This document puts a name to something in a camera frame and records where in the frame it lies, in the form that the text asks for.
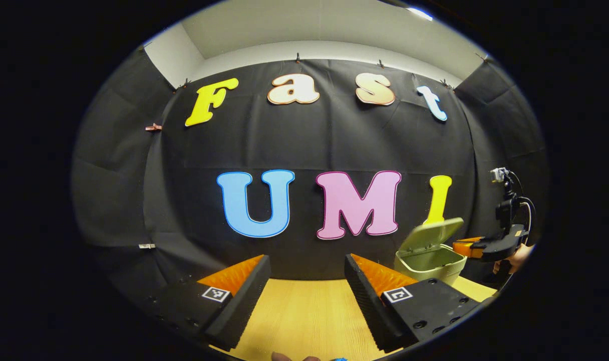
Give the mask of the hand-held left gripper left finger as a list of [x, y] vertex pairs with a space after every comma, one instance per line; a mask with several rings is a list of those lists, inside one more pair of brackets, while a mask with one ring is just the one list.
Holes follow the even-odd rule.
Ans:
[[186, 276], [151, 295], [151, 316], [200, 346], [236, 348], [271, 277], [268, 255], [210, 276]]

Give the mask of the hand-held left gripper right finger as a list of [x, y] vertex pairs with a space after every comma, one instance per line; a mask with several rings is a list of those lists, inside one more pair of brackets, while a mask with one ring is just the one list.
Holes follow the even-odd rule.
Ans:
[[435, 277], [413, 279], [356, 254], [345, 256], [344, 276], [382, 351], [438, 337], [482, 307]]

